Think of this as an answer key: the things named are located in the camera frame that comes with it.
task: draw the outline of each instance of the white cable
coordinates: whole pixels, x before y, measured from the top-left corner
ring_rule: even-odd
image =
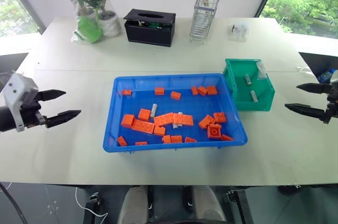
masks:
[[[97,217],[103,217],[102,221],[100,224],[102,224],[105,220],[105,218],[108,216],[108,213],[106,212],[105,214],[102,214],[102,215],[99,215],[97,213],[94,213],[92,210],[88,209],[88,208],[85,208],[83,207],[82,205],[80,205],[79,201],[78,201],[78,196],[77,196],[77,192],[78,192],[78,188],[76,187],[75,188],[75,199],[76,199],[76,203],[79,205],[79,207],[81,207],[82,209],[85,209],[87,211],[90,211],[92,214],[94,214],[95,216]]]
[[[12,185],[12,182],[10,182],[10,184],[8,185],[8,187],[6,188],[6,190],[8,190],[11,187],[11,185]]]

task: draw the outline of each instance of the green plastic bin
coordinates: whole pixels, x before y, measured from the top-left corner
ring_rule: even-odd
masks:
[[[223,74],[237,110],[269,111],[271,108],[275,89],[268,76],[266,79],[258,79],[257,62],[260,62],[260,59],[226,59]],[[247,85],[246,74],[250,77],[251,86]],[[252,101],[251,90],[255,91],[258,102]]]

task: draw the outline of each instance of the white table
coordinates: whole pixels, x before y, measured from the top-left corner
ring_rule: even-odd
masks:
[[[87,45],[69,41],[74,24],[56,19],[20,70],[41,90],[66,95],[43,103],[53,116],[81,109],[72,121],[0,135],[0,181],[58,184],[279,185],[338,182],[338,119],[324,125],[284,107],[299,102],[325,108],[325,95],[296,85],[315,82],[274,20],[245,19],[247,42],[228,41],[215,19],[204,44],[190,43],[189,20],[177,19],[171,48],[128,43],[125,34]],[[261,58],[276,93],[270,112],[240,112],[244,146],[107,153],[102,148],[112,82],[117,76],[221,72],[225,58]]]

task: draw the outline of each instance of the gray floor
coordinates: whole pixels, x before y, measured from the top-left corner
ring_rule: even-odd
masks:
[[[95,191],[102,197],[102,212],[108,211],[105,223],[116,223],[120,208],[129,186],[93,186],[89,190],[78,190],[82,205]],[[213,187],[226,216],[231,218],[223,194],[229,187]],[[17,201],[29,223],[34,224],[81,224],[84,210],[74,198],[72,187],[44,184],[13,183],[10,194]],[[246,190],[252,217],[256,224],[317,224],[337,223],[338,192],[330,188],[305,188],[299,194],[288,197],[281,195],[275,186],[255,187]],[[181,186],[154,187],[154,216],[158,219],[188,219],[192,215],[182,207]],[[238,210],[233,209],[233,221],[241,223]],[[0,222],[19,224],[13,206],[4,193],[0,193]]]

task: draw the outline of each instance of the blue plastic tray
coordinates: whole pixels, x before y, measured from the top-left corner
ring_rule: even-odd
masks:
[[[216,86],[218,94],[215,96],[193,96],[192,86]],[[154,89],[164,87],[165,95],[156,96]],[[131,89],[131,96],[123,96],[122,90]],[[182,94],[181,100],[177,101],[170,98],[171,91]],[[165,113],[178,113],[192,115],[194,126],[182,126],[173,129],[172,125],[166,125],[166,135],[182,135],[191,137],[196,143],[162,144],[162,137],[154,134],[146,134],[124,128],[120,125],[124,114],[133,114],[136,119],[141,108],[152,109],[153,104],[157,104],[156,116]],[[227,122],[222,124],[222,133],[234,139],[234,141],[221,141],[209,139],[206,130],[201,129],[198,123],[207,115],[214,112],[224,112]],[[117,138],[123,136],[128,146],[119,146]],[[147,141],[148,145],[135,146],[135,142]],[[210,74],[186,74],[168,76],[137,76],[137,77],[118,77],[114,81],[112,88],[111,102],[104,138],[104,150],[107,152],[133,152],[139,150],[155,150],[163,148],[183,148],[183,147],[206,147],[244,145],[248,141],[235,104],[231,97],[230,90],[220,73]]]

